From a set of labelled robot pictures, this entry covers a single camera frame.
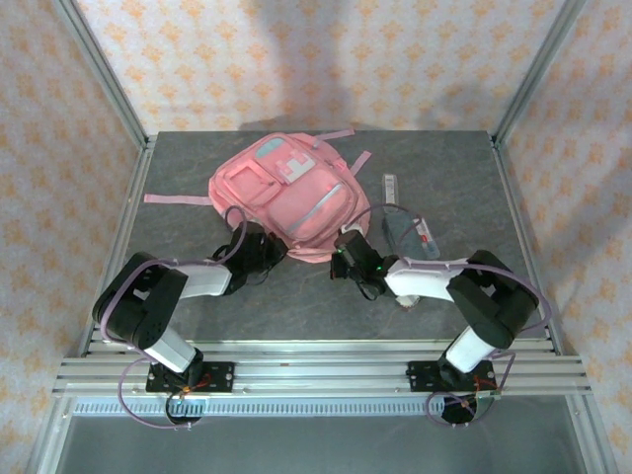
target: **floral wallpaper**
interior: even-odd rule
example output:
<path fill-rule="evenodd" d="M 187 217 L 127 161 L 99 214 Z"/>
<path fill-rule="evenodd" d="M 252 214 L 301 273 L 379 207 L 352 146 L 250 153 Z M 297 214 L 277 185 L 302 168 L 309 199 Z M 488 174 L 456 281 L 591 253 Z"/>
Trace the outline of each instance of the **floral wallpaper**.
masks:
<path fill-rule="evenodd" d="M 50 0 L 0 8 L 0 471 L 87 321 L 137 151 Z"/>
<path fill-rule="evenodd" d="M 632 10 L 589 0 L 509 143 L 535 252 L 632 472 Z"/>
<path fill-rule="evenodd" d="M 148 133 L 496 127 L 563 0 L 78 0 Z"/>

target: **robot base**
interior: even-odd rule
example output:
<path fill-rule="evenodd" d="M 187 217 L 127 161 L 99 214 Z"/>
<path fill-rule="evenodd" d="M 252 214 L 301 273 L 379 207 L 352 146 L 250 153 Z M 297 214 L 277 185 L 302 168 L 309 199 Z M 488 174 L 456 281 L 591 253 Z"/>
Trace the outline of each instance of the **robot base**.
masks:
<path fill-rule="evenodd" d="M 411 392 L 476 392 L 495 390 L 498 387 L 494 366 L 489 360 L 482 360 L 471 372 L 460 374 L 454 383 L 448 383 L 441 376 L 438 361 L 410 361 L 406 375 Z"/>
<path fill-rule="evenodd" d="M 230 393 L 235 378 L 233 362 L 203 362 L 201 383 L 195 388 L 197 393 Z M 152 364 L 147 375 L 147 393 L 175 393 L 187 385 L 183 374 L 173 372 L 160 363 Z"/>

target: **pink strap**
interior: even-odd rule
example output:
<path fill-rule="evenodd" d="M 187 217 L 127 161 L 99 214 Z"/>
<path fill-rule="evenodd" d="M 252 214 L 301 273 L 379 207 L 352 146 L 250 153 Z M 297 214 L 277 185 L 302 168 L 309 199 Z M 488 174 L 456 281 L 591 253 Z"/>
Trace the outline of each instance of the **pink strap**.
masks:
<path fill-rule="evenodd" d="M 370 151 L 362 151 L 362 154 L 359 155 L 357 157 L 357 159 L 355 160 L 355 163 L 353 166 L 350 167 L 349 171 L 352 172 L 352 175 L 356 175 L 356 173 L 360 170 L 360 168 L 362 166 L 364 166 L 364 163 L 366 163 L 368 161 L 368 159 L 371 156 L 371 152 Z"/>
<path fill-rule="evenodd" d="M 333 138 L 342 138 L 343 136 L 351 136 L 355 134 L 355 130 L 353 130 L 352 128 L 347 128 L 346 130 L 332 131 L 331 133 L 321 133 L 320 135 L 316 135 L 315 137 L 319 140 L 331 140 Z"/>
<path fill-rule="evenodd" d="M 192 205 L 213 205 L 210 197 L 206 196 L 160 196 L 145 195 L 145 202 L 155 204 L 192 204 Z"/>

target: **gray floor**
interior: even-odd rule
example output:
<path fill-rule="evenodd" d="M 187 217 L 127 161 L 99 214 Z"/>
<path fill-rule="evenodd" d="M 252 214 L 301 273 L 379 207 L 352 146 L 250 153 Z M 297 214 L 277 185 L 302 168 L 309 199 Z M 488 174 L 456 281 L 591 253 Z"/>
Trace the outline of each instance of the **gray floor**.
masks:
<path fill-rule="evenodd" d="M 145 193 L 199 195 L 228 158 L 264 133 L 160 133 Z M 359 131 L 332 141 L 350 163 L 373 156 L 357 174 L 369 200 L 381 202 L 381 177 L 394 173 L 400 203 L 423 215 L 443 259 L 494 252 L 526 275 L 500 176 L 483 131 Z M 382 253 L 381 213 L 368 233 Z M 146 251 L 161 258 L 203 258 L 227 243 L 229 234 L 212 207 L 142 203 L 127 255 Z M 328 264 L 285 259 L 260 286 L 227 297 L 198 297 L 179 303 L 174 328 L 195 340 L 443 339 L 464 327 L 448 302 L 426 299 L 406 311 L 394 300 L 362 298 L 350 281 L 330 281 Z"/>
<path fill-rule="evenodd" d="M 173 432 L 74 417 L 58 473 L 581 474 L 564 397 L 508 397 L 484 422 L 424 417 L 233 418 Z"/>

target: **pink backpack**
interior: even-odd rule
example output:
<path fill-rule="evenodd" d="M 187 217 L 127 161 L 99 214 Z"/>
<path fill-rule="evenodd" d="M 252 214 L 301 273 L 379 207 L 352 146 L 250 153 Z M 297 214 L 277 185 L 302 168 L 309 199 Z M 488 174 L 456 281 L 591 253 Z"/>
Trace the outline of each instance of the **pink backpack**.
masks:
<path fill-rule="evenodd" d="M 340 228 L 369 206 L 354 174 L 370 153 L 364 151 L 349 169 L 324 141 L 351 134 L 272 133 L 217 169 L 208 182 L 209 199 L 145 195 L 145 202 L 211 204 L 222 215 L 230 205 L 239 205 L 249 220 L 283 240 L 290 257 L 328 262 Z M 233 227 L 239 225 L 237 212 L 228 218 Z M 357 223 L 364 234 L 369 219 L 368 212 Z"/>

